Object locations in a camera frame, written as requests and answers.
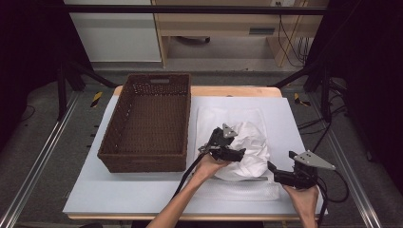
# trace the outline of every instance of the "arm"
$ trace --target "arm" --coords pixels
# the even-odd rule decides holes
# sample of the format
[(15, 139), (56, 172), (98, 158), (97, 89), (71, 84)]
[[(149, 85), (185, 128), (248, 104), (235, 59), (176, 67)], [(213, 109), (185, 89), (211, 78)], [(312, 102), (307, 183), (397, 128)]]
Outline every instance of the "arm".
[(282, 187), (290, 195), (302, 226), (304, 228), (316, 228), (315, 209), (319, 195), (317, 186), (313, 186), (309, 189), (295, 189), (287, 185), (283, 185)]
[(196, 167), (193, 177), (183, 190), (164, 207), (160, 214), (158, 214), (147, 227), (175, 227), (184, 208), (186, 208), (199, 187), (202, 186), (206, 180), (214, 176), (219, 169), (229, 163), (228, 161), (216, 161), (210, 154), (205, 155)]

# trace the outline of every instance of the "wire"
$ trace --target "wire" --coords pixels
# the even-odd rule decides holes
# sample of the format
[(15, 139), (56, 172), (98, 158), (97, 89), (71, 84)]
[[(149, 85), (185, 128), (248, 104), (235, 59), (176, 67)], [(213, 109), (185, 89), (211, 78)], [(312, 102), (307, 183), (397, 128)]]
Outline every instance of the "wire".
[[(307, 1), (307, 0), (304, 0), (304, 2), (302, 3), (302, 6), (305, 6), (306, 1)], [(298, 54), (297, 54), (297, 53), (296, 53), (296, 50), (294, 49), (294, 45), (293, 45), (293, 43), (291, 42), (291, 39), (290, 39), (290, 37), (288, 36), (288, 34), (287, 34), (287, 32), (286, 32), (286, 30), (285, 30), (285, 28), (284, 28), (284, 25), (282, 24), (282, 17), (281, 17), (281, 14), (278, 15), (278, 18), (279, 18), (279, 22), (278, 22), (278, 44), (279, 44), (279, 46), (281, 47), (282, 51), (284, 52), (285, 57), (286, 57), (287, 60), (288, 60), (288, 63), (290, 63), (290, 65), (293, 66), (293, 67), (304, 67), (304, 66), (305, 66), (305, 62), (306, 62), (306, 59), (307, 59), (307, 57), (308, 57), (309, 38), (305, 38), (305, 49), (303, 50), (303, 53), (300, 53), (301, 47), (302, 47), (302, 40), (303, 40), (303, 38), (302, 38), (302, 37), (299, 38)], [(296, 31), (296, 27), (297, 27), (297, 26), (294, 26), (294, 29), (293, 29), (293, 32), (292, 32), (292, 33), (294, 33), (294, 32)], [(287, 54), (287, 52), (285, 51), (285, 49), (284, 49), (284, 47), (282, 46), (281, 41), (280, 41), (280, 39), (279, 39), (279, 36), (280, 36), (279, 34), (280, 34), (280, 31), (281, 31), (281, 30), (284, 32), (285, 37), (287, 38), (287, 41), (288, 41), (288, 43), (289, 43), (289, 45), (290, 45), (290, 47), (291, 47), (291, 50), (292, 50), (292, 51), (294, 52), (294, 54), (296, 55), (297, 59), (302, 63), (301, 66), (297, 66), (297, 65), (294, 65), (293, 63), (291, 63), (290, 58), (288, 57), (288, 54)]]
[(322, 207), (320, 208), (319, 219), (317, 220), (317, 227), (320, 227), (320, 225), (322, 224), (322, 221), (323, 221), (323, 217), (325, 216), (325, 211), (326, 211), (326, 208), (327, 208), (327, 205), (328, 205), (329, 201), (328, 201), (328, 196), (327, 196), (326, 189), (324, 189), (324, 187), (320, 183), (318, 183), (317, 181), (316, 181), (316, 184), (319, 187), (320, 194), (323, 197), (323, 203), (322, 203)]
[(326, 133), (329, 131), (331, 124), (332, 124), (332, 121), (329, 122), (329, 124), (326, 127), (325, 132), (323, 132), (322, 136), (317, 141), (317, 144), (315, 145), (314, 149), (312, 150), (313, 153), (315, 153), (315, 151), (317, 151), (317, 148), (319, 147), (320, 143), (322, 143), (322, 140), (325, 138)]
[(32, 109), (32, 112), (29, 114), (29, 116), (27, 116), (26, 118), (22, 119), (20, 122), (24, 122), (27, 119), (31, 118), (33, 116), (33, 114), (36, 112), (36, 109), (34, 106), (32, 105), (27, 105), (27, 107), (30, 107)]
[(334, 99), (337, 98), (337, 97), (343, 98), (343, 95), (341, 95), (341, 94), (336, 94), (335, 96), (333, 96), (333, 97), (329, 100), (329, 102), (331, 102), (332, 100), (334, 100)]
[(293, 45), (291, 44), (291, 40), (288, 38), (287, 32), (285, 31), (284, 26), (282, 25), (281, 14), (280, 14), (278, 17), (279, 17), (279, 22), (278, 22), (278, 44), (279, 44), (279, 46), (281, 47), (282, 51), (283, 51), (284, 54), (285, 54), (285, 57), (286, 57), (287, 60), (288, 60), (288, 63), (290, 63), (291, 66), (293, 66), (293, 67), (303, 67), (303, 65), (298, 66), (298, 65), (294, 65), (293, 63), (291, 63), (291, 60), (290, 60), (290, 58), (288, 57), (287, 52), (285, 51), (284, 47), (282, 46), (281, 41), (280, 41), (280, 39), (279, 39), (279, 32), (281, 31), (281, 29), (283, 29), (284, 34), (285, 34), (285, 36), (287, 37), (287, 40), (288, 40), (288, 42), (289, 42), (290, 45), (291, 45), (291, 49), (292, 49), (293, 52), (296, 54), (296, 51), (294, 50)]
[[(344, 108), (344, 107), (346, 107), (346, 105), (342, 105), (342, 106), (338, 107), (337, 109), (335, 109), (334, 111), (332, 111), (331, 112), (332, 116), (337, 115), (338, 113), (340, 113), (341, 112), (340, 110), (342, 108)], [(313, 121), (306, 122), (306, 123), (301, 123), (297, 127), (298, 127), (298, 130), (302, 130), (302, 129), (305, 129), (305, 128), (310, 127), (312, 125), (315, 125), (317, 123), (320, 123), (321, 121), (323, 121), (323, 118), (319, 118), (317, 120), (313, 120)]]
[(334, 172), (341, 178), (341, 180), (344, 183), (344, 186), (346, 187), (346, 195), (342, 198), (342, 199), (329, 199), (328, 201), (330, 202), (336, 202), (336, 203), (341, 203), (347, 200), (347, 198), (350, 196), (350, 189), (349, 189), (349, 185), (347, 184), (347, 181), (344, 179), (344, 177), (337, 171), (334, 170)]
[(317, 177), (317, 179), (322, 181), (322, 183), (324, 185), (323, 188), (327, 191), (327, 184), (326, 184), (325, 180), (323, 180), (321, 177)]
[(312, 132), (303, 132), (303, 133), (300, 133), (300, 135), (314, 135), (316, 133), (319, 133), (320, 131), (323, 131), (324, 129), (326, 129), (326, 128), (322, 128), (320, 130), (312, 131)]
[(178, 195), (179, 192), (181, 192), (181, 189), (183, 187), (184, 182), (186, 181), (187, 177), (189, 177), (189, 174), (192, 172), (192, 170), (196, 167), (196, 165), (201, 161), (202, 157), (204, 157), (204, 155), (206, 155), (207, 153), (200, 153), (200, 155), (195, 159), (195, 161), (193, 161), (193, 163), (190, 165), (190, 167), (186, 170), (186, 172), (184, 172), (181, 182), (179, 183), (179, 186), (177, 188), (177, 190), (174, 193), (174, 196), (172, 197), (172, 199)]

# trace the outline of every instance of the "crumpled white towel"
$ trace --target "crumpled white towel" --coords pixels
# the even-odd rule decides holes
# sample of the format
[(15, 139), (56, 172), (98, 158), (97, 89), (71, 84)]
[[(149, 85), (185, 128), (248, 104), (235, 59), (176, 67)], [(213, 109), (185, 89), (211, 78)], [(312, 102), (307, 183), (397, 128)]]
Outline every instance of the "crumpled white towel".
[(219, 108), (201, 106), (196, 120), (195, 159), (198, 148), (205, 145), (211, 133), (222, 124), (239, 135), (233, 149), (246, 148), (241, 162), (233, 162), (217, 172), (217, 180), (208, 180), (195, 197), (217, 200), (277, 200), (278, 185), (267, 169), (270, 157), (265, 120), (258, 108)]
[(219, 170), (216, 177), (226, 181), (243, 181), (260, 177), (267, 171), (267, 161), (270, 157), (266, 137), (250, 122), (230, 127), (238, 133), (231, 147), (235, 150), (245, 148), (245, 155), (242, 161), (232, 162)]

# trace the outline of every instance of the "white tabletop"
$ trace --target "white tabletop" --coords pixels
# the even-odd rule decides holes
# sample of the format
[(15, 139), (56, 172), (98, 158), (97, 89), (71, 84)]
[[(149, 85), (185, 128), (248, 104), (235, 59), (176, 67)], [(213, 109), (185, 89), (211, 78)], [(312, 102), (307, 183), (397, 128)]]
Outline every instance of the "white tabletop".
[[(112, 96), (86, 158), (86, 162), (63, 210), (72, 219), (149, 219), (170, 201), (182, 173), (109, 173), (97, 153), (118, 96)], [(285, 98), (192, 97), (188, 132), (187, 166), (194, 160), (196, 113), (199, 106), (260, 108), (267, 129), (271, 162), (291, 171), (288, 151), (305, 151), (294, 116)], [(182, 219), (278, 219), (297, 218), (287, 193), (263, 201), (193, 198)], [(317, 203), (317, 214), (322, 198)]]

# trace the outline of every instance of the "black cable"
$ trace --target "black cable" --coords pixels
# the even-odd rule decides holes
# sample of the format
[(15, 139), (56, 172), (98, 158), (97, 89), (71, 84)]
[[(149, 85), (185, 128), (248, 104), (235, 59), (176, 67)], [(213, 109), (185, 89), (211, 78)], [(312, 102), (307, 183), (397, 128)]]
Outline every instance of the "black cable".
[(323, 218), (325, 216), (325, 212), (326, 212), (326, 208), (328, 205), (328, 196), (327, 196), (327, 191), (326, 189), (323, 188), (323, 186), (317, 182), (316, 180), (314, 180), (314, 182), (317, 184), (317, 186), (320, 189), (320, 194), (323, 197), (323, 203), (322, 203), (322, 207), (320, 208), (320, 213), (319, 213), (319, 219), (317, 220), (317, 227), (320, 227), (320, 225), (322, 224)]
[(336, 203), (341, 203), (347, 200), (347, 198), (350, 196), (350, 189), (349, 189), (349, 185), (347, 184), (347, 181), (344, 179), (344, 177), (337, 171), (334, 170), (334, 172), (341, 178), (341, 180), (344, 183), (344, 186), (346, 187), (346, 195), (342, 198), (342, 199), (329, 199), (328, 201), (330, 202), (336, 202)]
[(320, 143), (325, 138), (326, 133), (329, 131), (331, 124), (332, 124), (332, 121), (330, 121), (329, 124), (327, 125), (325, 132), (323, 132), (322, 136), (319, 138), (319, 141), (317, 141), (317, 144), (315, 145), (314, 149), (312, 150), (312, 153), (315, 153), (315, 151), (319, 147)]
[(308, 48), (309, 48), (309, 37), (306, 37), (305, 38), (305, 49), (304, 49), (304, 61), (303, 61), (303, 63), (304, 63), (304, 65), (305, 65), (305, 63), (306, 63), (306, 60), (308, 59)]
[[(340, 112), (340, 110), (341, 110), (342, 108), (344, 108), (344, 107), (346, 107), (346, 105), (342, 105), (342, 106), (338, 107), (337, 109), (335, 109), (334, 111), (332, 111), (331, 114), (332, 114), (332, 115), (338, 114), (338, 113)], [(312, 125), (315, 125), (315, 124), (317, 124), (317, 123), (320, 123), (322, 120), (323, 120), (323, 118), (319, 118), (319, 119), (317, 119), (317, 120), (309, 121), (309, 122), (306, 122), (306, 123), (301, 123), (301, 124), (299, 124), (299, 125), (297, 126), (297, 127), (298, 127), (298, 130), (302, 130), (302, 129), (305, 129), (305, 128), (310, 127), (310, 126), (312, 126)]]
[(327, 184), (326, 184), (326, 182), (325, 182), (325, 180), (323, 180), (321, 177), (317, 177), (320, 181), (322, 181), (322, 183), (323, 183), (323, 188), (327, 191)]
[(26, 121), (27, 119), (31, 118), (31, 117), (33, 116), (33, 114), (36, 112), (36, 109), (35, 109), (34, 106), (32, 106), (32, 105), (27, 105), (27, 107), (32, 108), (32, 113), (30, 113), (29, 116), (27, 116), (26, 118), (22, 119), (20, 122), (24, 122), (24, 121)]
[(298, 58), (300, 58), (300, 56), (301, 56), (302, 39), (303, 39), (302, 37), (299, 37), (298, 49), (297, 49)]
[(284, 47), (282, 46), (281, 41), (279, 40), (279, 32), (281, 31), (281, 29), (284, 31), (284, 34), (287, 37), (287, 40), (291, 45), (291, 49), (293, 50), (294, 54), (297, 56), (296, 51), (294, 50), (294, 47), (293, 47), (293, 45), (291, 43), (291, 40), (288, 38), (287, 32), (285, 31), (284, 26), (282, 25), (281, 14), (278, 17), (279, 17), (279, 22), (278, 22), (278, 44), (279, 44), (279, 46), (281, 47), (282, 51), (284, 51), (285, 57), (287, 58), (288, 63), (290, 63), (291, 66), (293, 66), (293, 67), (303, 67), (303, 65), (302, 66), (297, 66), (297, 65), (294, 65), (293, 63), (291, 63), (291, 60), (288, 57), (287, 52), (285, 51)]
[(314, 135), (314, 134), (316, 134), (316, 133), (319, 133), (320, 131), (323, 131), (323, 130), (325, 130), (326, 128), (322, 128), (322, 129), (319, 129), (319, 130), (316, 130), (316, 131), (312, 131), (312, 132), (303, 132), (303, 133), (300, 133), (300, 135)]
[(287, 86), (288, 84), (292, 83), (294, 80), (300, 78), (301, 76), (307, 75), (312, 73), (314, 70), (317, 70), (317, 68), (321, 68), (323, 63), (326, 61), (329, 61), (329, 56), (332, 56), (329, 54), (330, 51), (332, 51), (332, 46), (335, 44), (336, 40), (340, 38), (340, 34), (342, 34), (342, 31), (345, 29), (346, 25), (349, 23), (350, 19), (353, 17), (355, 10), (358, 8), (358, 6), (361, 4), (363, 0), (357, 0), (357, 1), (351, 1), (352, 4), (354, 2), (354, 5), (352, 6), (352, 9), (349, 10), (348, 15), (346, 18), (341, 22), (341, 25), (336, 28), (336, 31), (332, 34), (332, 36), (328, 39), (328, 42), (324, 44), (324, 47), (321, 49), (315, 60), (310, 63), (308, 66), (305, 66), (303, 69), (301, 69), (298, 72), (295, 72), (293, 75), (289, 76), (288, 78), (281, 80), (280, 82), (273, 84), (273, 85), (268, 85), (268, 86), (274, 86), (278, 88), (282, 88), (284, 86)]
[(336, 94), (335, 96), (333, 96), (331, 99), (329, 99), (329, 102), (331, 103), (332, 102), (332, 100), (334, 100), (335, 98), (342, 98), (343, 97), (343, 95), (341, 95), (341, 94)]
[(193, 161), (193, 163), (190, 165), (190, 167), (186, 170), (186, 172), (184, 172), (181, 182), (179, 183), (179, 186), (177, 188), (177, 190), (175, 191), (174, 196), (172, 197), (172, 199), (178, 195), (179, 192), (181, 192), (182, 187), (184, 182), (186, 181), (187, 177), (189, 177), (189, 174), (192, 172), (192, 170), (196, 167), (196, 165), (198, 165), (198, 163), (201, 161), (202, 157), (204, 157), (204, 155), (206, 155), (206, 153), (200, 153), (200, 155), (195, 159), (195, 161)]

